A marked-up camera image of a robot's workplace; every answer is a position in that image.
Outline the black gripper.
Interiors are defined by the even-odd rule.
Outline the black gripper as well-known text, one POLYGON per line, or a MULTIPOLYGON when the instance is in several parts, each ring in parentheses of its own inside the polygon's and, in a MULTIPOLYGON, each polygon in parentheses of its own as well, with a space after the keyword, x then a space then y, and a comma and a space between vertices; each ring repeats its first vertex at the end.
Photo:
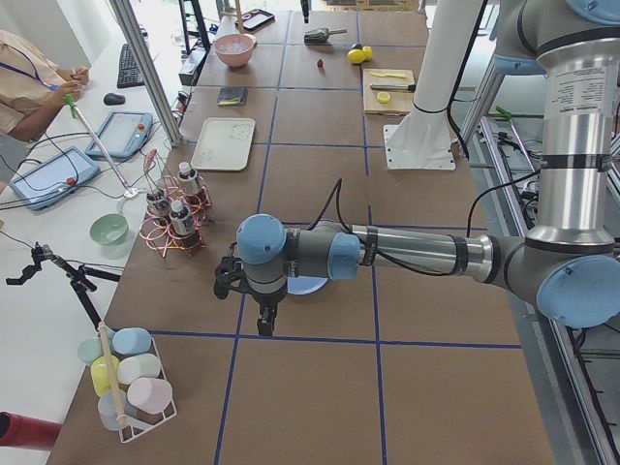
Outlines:
POLYGON ((230 291, 250 295, 260 305, 257 328, 260 336, 272 335, 277 318, 278 304, 287 294, 287 278, 280 275, 259 281, 258 269, 245 264, 241 258, 225 256, 215 268, 213 292, 218 299, 226 299, 230 291))

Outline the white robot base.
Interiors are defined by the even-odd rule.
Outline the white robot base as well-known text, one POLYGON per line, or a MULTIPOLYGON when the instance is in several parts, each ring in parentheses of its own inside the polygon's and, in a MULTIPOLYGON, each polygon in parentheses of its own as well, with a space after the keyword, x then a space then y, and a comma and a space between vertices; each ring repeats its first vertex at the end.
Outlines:
POLYGON ((390 170, 455 169, 450 150, 449 107, 485 8, 482 0, 437 3, 412 110, 399 125, 385 127, 390 170))

